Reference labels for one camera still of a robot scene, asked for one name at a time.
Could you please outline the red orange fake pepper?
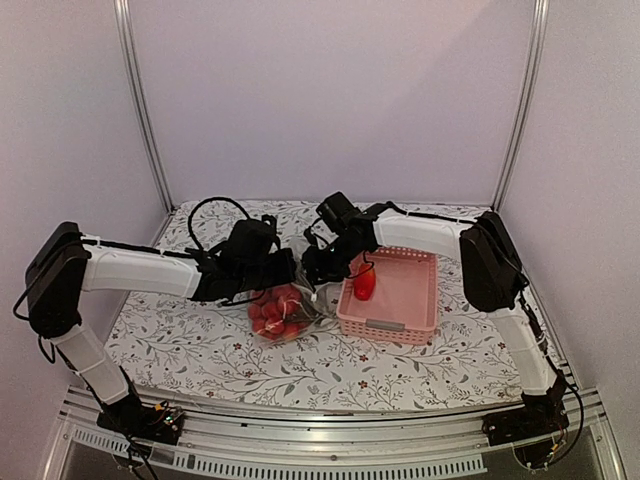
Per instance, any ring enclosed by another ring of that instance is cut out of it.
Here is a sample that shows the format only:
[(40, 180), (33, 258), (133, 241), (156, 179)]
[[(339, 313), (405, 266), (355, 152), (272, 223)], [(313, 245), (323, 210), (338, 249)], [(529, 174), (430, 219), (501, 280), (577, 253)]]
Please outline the red orange fake pepper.
[(357, 300), (368, 301), (376, 288), (376, 272), (373, 263), (362, 263), (353, 279), (353, 294)]

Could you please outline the clear zip top bag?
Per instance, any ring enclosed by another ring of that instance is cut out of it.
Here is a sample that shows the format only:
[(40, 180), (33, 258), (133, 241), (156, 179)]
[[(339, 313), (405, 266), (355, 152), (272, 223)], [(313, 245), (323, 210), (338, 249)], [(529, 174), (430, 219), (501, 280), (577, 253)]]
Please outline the clear zip top bag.
[(295, 281), (248, 295), (251, 331), (263, 343), (291, 342), (336, 322), (341, 284), (311, 287), (302, 269), (302, 254), (309, 242), (297, 236), (290, 239), (289, 246), (296, 261)]

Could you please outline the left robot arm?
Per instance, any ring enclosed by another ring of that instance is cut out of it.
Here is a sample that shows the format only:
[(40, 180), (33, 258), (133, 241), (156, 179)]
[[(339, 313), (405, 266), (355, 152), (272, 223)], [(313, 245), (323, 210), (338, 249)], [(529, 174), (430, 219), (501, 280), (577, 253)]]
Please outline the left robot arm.
[(84, 325), (82, 294), (144, 292), (233, 305), (237, 295), (289, 284), (295, 273), (293, 253), (282, 247), (277, 222), (269, 215), (246, 215), (217, 245), (205, 249), (195, 243), (182, 252), (105, 241), (65, 221), (27, 267), (12, 313), (68, 361), (116, 424), (138, 434), (148, 426), (148, 412), (126, 374)]

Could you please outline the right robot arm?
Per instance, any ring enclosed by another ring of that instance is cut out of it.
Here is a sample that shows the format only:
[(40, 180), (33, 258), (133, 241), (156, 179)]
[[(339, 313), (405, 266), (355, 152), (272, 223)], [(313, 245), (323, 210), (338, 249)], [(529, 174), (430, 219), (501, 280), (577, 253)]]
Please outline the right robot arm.
[(463, 292), (499, 331), (518, 370), (522, 407), (488, 414), (483, 431), (493, 445), (565, 430), (569, 419), (563, 397), (570, 386), (551, 360), (538, 318), (525, 299), (529, 281), (500, 216), (485, 211), (473, 220), (406, 211), (395, 203), (361, 210), (336, 192), (316, 209), (335, 238), (321, 247), (311, 227), (302, 256), (312, 286), (346, 279), (350, 263), (381, 247), (405, 247), (459, 262)]

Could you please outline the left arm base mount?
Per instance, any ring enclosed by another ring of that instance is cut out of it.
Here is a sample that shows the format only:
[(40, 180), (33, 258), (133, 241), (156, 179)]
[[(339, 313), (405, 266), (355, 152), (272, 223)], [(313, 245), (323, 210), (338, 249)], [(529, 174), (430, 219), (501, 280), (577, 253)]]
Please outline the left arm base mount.
[(180, 407), (162, 402), (156, 408), (142, 404), (137, 398), (125, 398), (102, 406), (97, 426), (134, 439), (177, 445), (184, 420)]

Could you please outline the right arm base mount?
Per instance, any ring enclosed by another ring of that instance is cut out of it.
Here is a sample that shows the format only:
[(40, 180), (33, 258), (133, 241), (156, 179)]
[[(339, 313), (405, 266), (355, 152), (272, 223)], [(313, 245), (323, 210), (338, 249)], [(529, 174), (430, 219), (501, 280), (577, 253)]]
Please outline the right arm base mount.
[(517, 462), (529, 470), (549, 467), (559, 452), (569, 420), (562, 399), (523, 395), (523, 406), (487, 414), (482, 432), (490, 446), (525, 441), (513, 453)]

